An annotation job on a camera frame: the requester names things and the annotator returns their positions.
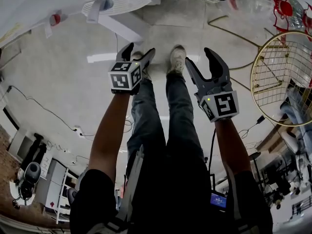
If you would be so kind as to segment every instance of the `black shirt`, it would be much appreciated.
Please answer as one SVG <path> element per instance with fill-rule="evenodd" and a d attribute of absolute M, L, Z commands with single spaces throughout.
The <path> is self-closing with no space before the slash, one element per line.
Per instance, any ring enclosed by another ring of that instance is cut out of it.
<path fill-rule="evenodd" d="M 244 218 L 239 226 L 272 232 L 270 209 L 252 173 L 243 172 L 235 180 L 234 197 L 239 199 Z M 214 233 L 217 229 L 236 233 L 233 195 L 227 202 L 227 214 L 220 214 L 210 206 L 210 188 L 210 176 L 201 159 L 168 159 L 154 165 L 143 162 L 133 199 L 131 233 Z M 89 170 L 71 207 L 71 233 L 87 233 L 97 223 L 109 222 L 116 213 L 113 182 L 105 173 Z"/>

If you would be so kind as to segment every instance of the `gold basket rim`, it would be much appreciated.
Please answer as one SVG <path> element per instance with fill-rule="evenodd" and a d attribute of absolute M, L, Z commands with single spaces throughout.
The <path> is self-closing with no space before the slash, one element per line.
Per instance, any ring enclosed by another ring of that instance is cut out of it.
<path fill-rule="evenodd" d="M 252 97 L 253 97 L 253 101 L 254 103 L 256 104 L 257 108 L 260 110 L 260 112 L 262 114 L 264 114 L 269 120 L 275 122 L 276 124 L 279 124 L 281 126 L 285 126 L 285 127 L 300 127 L 300 126 L 304 126 L 304 125 L 307 125 L 309 123 L 312 123 L 312 119 L 308 122 L 305 122 L 305 123 L 301 123 L 301 124 L 285 124 L 285 123 L 281 123 L 275 119 L 272 119 L 270 116 L 268 116 L 260 107 L 259 105 L 257 104 L 257 102 L 255 101 L 255 98 L 254 98 L 254 88 L 252 86 L 252 83 L 253 83 L 253 71 L 254 69 L 256 68 L 256 64 L 257 64 L 257 61 L 259 60 L 259 57 L 260 55 L 262 54 L 262 51 L 267 48 L 267 46 L 272 42 L 274 41 L 275 39 L 278 39 L 279 37 L 281 36 L 285 36 L 285 35 L 289 35 L 289 34 L 299 34 L 299 35 L 303 35 L 303 36 L 306 36 L 306 37 L 309 37 L 309 38 L 312 38 L 311 35 L 307 34 L 307 33 L 304 33 L 304 32 L 301 32 L 301 31 L 297 31 L 297 30 L 290 30 L 290 31 L 287 31 L 287 32 L 282 32 L 282 33 L 279 33 L 273 37 L 271 37 L 262 47 L 261 49 L 258 51 L 258 54 L 256 55 L 254 61 L 253 61 L 253 65 L 252 65 L 252 69 L 251 69 L 251 72 L 250 72 L 250 92 L 252 94 Z"/>

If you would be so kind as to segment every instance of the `person's leg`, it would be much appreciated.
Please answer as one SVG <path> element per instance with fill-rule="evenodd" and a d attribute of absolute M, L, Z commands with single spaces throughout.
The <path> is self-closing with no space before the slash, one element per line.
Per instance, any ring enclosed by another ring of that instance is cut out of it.
<path fill-rule="evenodd" d="M 196 156 L 204 159 L 193 123 L 192 101 L 185 85 L 182 72 L 186 53 L 182 46 L 171 54 L 171 67 L 167 73 L 166 94 L 170 110 L 169 139 L 167 143 L 171 156 Z"/>
<path fill-rule="evenodd" d="M 146 72 L 143 72 L 138 94 L 133 96 L 131 113 L 134 131 L 127 143 L 128 157 L 138 151 L 142 144 L 145 154 L 153 150 L 163 151 L 166 146 L 165 136 L 156 108 L 153 84 Z"/>

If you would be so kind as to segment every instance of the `gold wire basket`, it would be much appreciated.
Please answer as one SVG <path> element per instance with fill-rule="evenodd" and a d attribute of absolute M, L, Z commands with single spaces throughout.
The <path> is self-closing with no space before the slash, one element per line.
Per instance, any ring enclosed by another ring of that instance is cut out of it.
<path fill-rule="evenodd" d="M 280 33 L 259 50 L 251 70 L 251 93 L 258 109 L 271 121 L 283 126 L 312 122 L 312 46 L 310 35 L 300 31 Z M 279 115 L 282 103 L 301 114 L 292 123 Z"/>

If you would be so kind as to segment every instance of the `blue jeans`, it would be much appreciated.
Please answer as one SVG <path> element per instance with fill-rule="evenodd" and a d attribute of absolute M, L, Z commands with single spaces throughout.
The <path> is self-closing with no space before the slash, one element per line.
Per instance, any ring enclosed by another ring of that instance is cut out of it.
<path fill-rule="evenodd" d="M 166 145 L 163 128 L 156 108 L 153 84 L 143 79 L 139 93 L 133 96 L 132 117 L 134 132 L 129 139 L 128 157 L 131 166 L 133 153 L 143 144 L 144 155 L 152 159 L 177 158 L 204 160 L 193 124 L 193 106 L 182 75 L 167 76 L 166 94 L 169 103 L 169 138 Z"/>

